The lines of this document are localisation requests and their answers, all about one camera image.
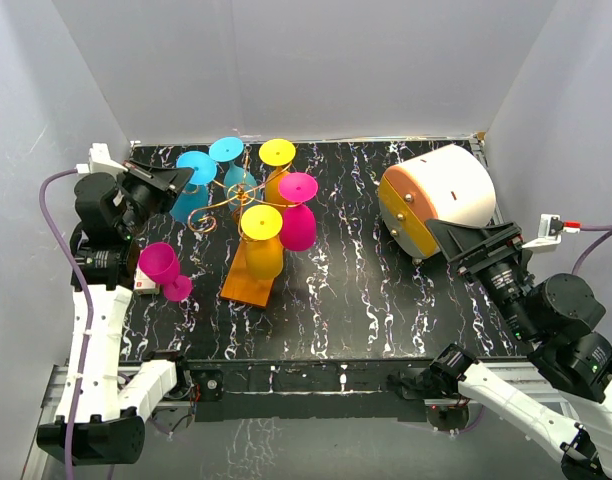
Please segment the blue wine glass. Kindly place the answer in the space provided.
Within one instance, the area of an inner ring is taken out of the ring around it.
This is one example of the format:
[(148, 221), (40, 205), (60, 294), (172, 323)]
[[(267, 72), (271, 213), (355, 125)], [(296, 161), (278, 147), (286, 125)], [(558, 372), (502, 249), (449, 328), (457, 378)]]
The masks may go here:
[(188, 151), (178, 157), (176, 167), (193, 170), (191, 179), (170, 211), (175, 221), (186, 223), (194, 210), (208, 205), (208, 185), (217, 176), (217, 164), (204, 152)]

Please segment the yellow wine glass front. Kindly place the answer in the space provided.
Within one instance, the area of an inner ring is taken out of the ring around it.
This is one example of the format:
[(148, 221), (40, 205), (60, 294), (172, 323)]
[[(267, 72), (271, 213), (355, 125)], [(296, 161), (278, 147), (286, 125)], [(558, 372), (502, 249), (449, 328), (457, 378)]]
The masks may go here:
[(243, 213), (245, 260), (253, 277), (272, 280), (283, 270), (283, 246), (278, 237), (282, 225), (282, 215), (272, 206), (255, 205)]

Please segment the yellow wine glass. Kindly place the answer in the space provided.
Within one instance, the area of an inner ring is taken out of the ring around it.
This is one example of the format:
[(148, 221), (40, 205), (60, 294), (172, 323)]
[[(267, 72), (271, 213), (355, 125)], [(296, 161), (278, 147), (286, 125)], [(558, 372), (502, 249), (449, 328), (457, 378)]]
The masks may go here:
[(272, 280), (283, 270), (283, 246), (278, 237), (282, 225), (282, 215), (272, 206), (255, 205), (243, 213), (245, 260), (253, 277)]
[(275, 204), (278, 208), (289, 205), (279, 192), (280, 181), (289, 174), (290, 167), (296, 155), (296, 147), (288, 140), (275, 138), (264, 142), (259, 149), (259, 158), (272, 171), (265, 180), (264, 200)]

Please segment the teal wine glass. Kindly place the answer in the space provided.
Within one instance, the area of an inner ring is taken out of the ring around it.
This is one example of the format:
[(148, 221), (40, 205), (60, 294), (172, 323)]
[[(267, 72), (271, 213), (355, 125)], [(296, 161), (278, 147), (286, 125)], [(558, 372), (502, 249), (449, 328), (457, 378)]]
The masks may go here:
[(234, 136), (222, 137), (209, 148), (209, 156), (217, 163), (226, 163), (223, 191), (229, 200), (229, 209), (234, 212), (240, 207), (247, 208), (252, 199), (260, 199), (261, 192), (252, 174), (238, 162), (243, 163), (244, 143)]

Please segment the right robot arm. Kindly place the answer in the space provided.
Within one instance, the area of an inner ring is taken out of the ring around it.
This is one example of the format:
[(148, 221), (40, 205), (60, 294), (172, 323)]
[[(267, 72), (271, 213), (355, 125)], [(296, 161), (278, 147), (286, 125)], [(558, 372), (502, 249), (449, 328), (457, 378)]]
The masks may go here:
[(595, 329), (606, 309), (590, 286), (572, 273), (536, 284), (533, 252), (513, 222), (426, 226), (448, 264), (485, 288), (515, 339), (531, 346), (528, 361), (577, 415), (544, 407), (456, 344), (430, 364), (433, 388), (497, 413), (558, 461), (566, 478), (612, 479), (612, 345)]

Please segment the yellow wine glass back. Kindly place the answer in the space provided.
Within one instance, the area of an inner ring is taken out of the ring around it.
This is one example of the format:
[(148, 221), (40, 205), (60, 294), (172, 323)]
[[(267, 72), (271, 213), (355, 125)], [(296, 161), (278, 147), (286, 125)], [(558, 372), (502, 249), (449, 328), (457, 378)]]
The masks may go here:
[(265, 180), (264, 200), (275, 204), (278, 208), (289, 205), (279, 192), (280, 181), (289, 174), (290, 167), (296, 155), (296, 147), (288, 140), (275, 138), (264, 142), (259, 149), (259, 158), (272, 171)]

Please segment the pink wine glass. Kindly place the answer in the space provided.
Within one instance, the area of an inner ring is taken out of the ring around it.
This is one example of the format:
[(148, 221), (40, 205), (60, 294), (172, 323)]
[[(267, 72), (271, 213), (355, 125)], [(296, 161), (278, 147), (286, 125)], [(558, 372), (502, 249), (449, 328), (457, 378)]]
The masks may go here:
[(168, 301), (181, 302), (192, 292), (192, 282), (181, 274), (178, 255), (171, 245), (157, 242), (148, 245), (138, 260), (140, 270), (162, 288)]
[(290, 173), (279, 183), (279, 194), (291, 202), (282, 214), (280, 231), (280, 241), (290, 251), (305, 251), (315, 243), (316, 220), (307, 203), (317, 195), (318, 189), (317, 180), (302, 172)]

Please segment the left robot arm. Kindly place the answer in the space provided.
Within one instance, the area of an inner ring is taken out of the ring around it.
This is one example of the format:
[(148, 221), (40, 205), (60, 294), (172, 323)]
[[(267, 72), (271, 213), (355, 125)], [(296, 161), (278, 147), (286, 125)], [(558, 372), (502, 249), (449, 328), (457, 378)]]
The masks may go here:
[(82, 465), (135, 463), (143, 450), (148, 419), (168, 396), (180, 399), (192, 387), (184, 356), (173, 350), (148, 354), (126, 384), (119, 383), (124, 318), (135, 273), (154, 261), (147, 275), (186, 299), (191, 281), (180, 272), (169, 246), (139, 249), (148, 220), (167, 213), (193, 176), (193, 169), (160, 168), (126, 161), (89, 161), (74, 168), (74, 208), (79, 222), (69, 239), (54, 225), (40, 188), (40, 209), (72, 268), (74, 322), (64, 391), (55, 417), (38, 426), (37, 446), (61, 461), (69, 478)]

